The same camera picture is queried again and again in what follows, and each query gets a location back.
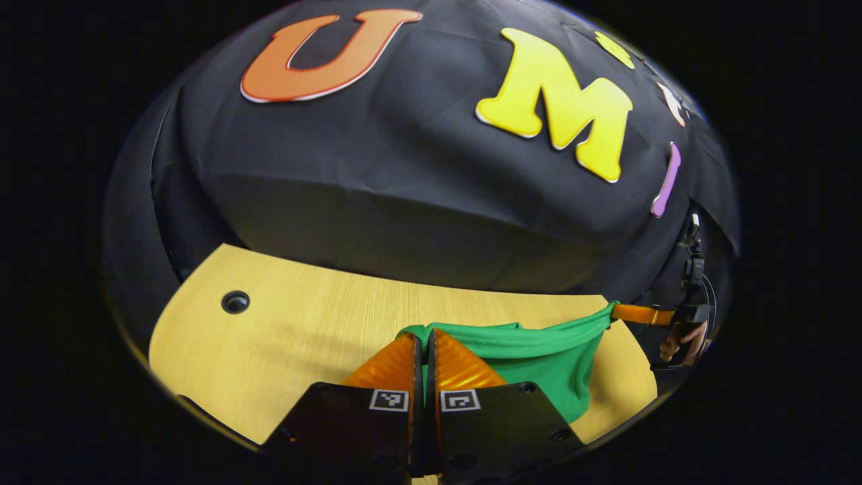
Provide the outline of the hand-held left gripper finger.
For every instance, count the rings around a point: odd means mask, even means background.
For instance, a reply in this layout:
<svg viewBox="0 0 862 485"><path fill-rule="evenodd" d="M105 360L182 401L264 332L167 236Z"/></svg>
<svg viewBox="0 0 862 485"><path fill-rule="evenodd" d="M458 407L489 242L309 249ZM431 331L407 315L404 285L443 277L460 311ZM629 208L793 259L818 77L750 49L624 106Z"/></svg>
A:
<svg viewBox="0 0 862 485"><path fill-rule="evenodd" d="M342 383L313 383L262 451L296 481L407 481L422 343L400 335Z"/></svg>
<svg viewBox="0 0 862 485"><path fill-rule="evenodd" d="M537 383L506 383L440 329L428 341L427 391L441 482L514 482L585 450Z"/></svg>

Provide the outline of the green T-shirt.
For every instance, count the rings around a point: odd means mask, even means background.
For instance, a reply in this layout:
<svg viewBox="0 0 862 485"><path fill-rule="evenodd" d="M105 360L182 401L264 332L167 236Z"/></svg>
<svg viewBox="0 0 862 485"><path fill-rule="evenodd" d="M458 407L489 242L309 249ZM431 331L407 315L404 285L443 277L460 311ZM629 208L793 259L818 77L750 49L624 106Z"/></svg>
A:
<svg viewBox="0 0 862 485"><path fill-rule="evenodd" d="M433 322L400 329L427 346L434 329L455 338L482 359L506 383L536 383L560 415L569 422L582 417L590 405L593 360L617 301L588 315L543 329L519 322L492 326Z"/></svg>

